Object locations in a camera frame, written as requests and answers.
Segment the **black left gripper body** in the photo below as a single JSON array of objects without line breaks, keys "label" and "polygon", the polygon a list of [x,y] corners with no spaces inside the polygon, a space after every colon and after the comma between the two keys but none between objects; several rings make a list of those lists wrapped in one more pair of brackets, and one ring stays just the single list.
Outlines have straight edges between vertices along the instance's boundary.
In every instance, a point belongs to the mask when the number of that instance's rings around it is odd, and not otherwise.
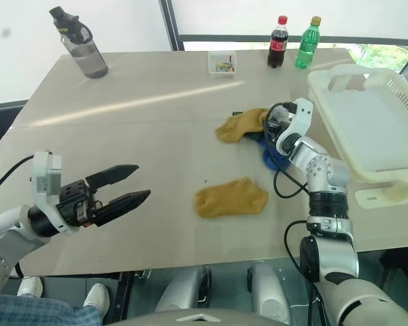
[{"label": "black left gripper body", "polygon": [[93,224],[95,211],[103,206],[101,201],[95,199],[96,192],[83,179],[61,187],[56,207],[68,225],[86,228]]}]

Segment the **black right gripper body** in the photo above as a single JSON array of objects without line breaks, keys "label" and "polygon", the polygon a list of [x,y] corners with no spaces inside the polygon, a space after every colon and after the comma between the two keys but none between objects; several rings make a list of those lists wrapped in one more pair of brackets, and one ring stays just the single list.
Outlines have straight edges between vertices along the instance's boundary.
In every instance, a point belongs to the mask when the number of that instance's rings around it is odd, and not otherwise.
[{"label": "black right gripper body", "polygon": [[268,119],[268,131],[273,138],[277,138],[289,127],[295,114],[295,103],[275,103],[269,107],[271,111]]}]

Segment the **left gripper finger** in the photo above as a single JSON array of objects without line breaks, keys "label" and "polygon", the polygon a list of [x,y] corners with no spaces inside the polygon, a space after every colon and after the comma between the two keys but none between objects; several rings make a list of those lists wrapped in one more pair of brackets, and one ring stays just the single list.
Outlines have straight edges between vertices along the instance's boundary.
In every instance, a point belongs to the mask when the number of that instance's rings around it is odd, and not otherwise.
[{"label": "left gripper finger", "polygon": [[93,198],[93,195],[101,187],[113,185],[126,179],[138,168],[139,166],[136,164],[120,164],[88,176],[85,178],[87,183],[85,192],[86,198]]},{"label": "left gripper finger", "polygon": [[149,189],[131,192],[111,200],[95,210],[95,225],[101,227],[139,207],[151,194]]}]

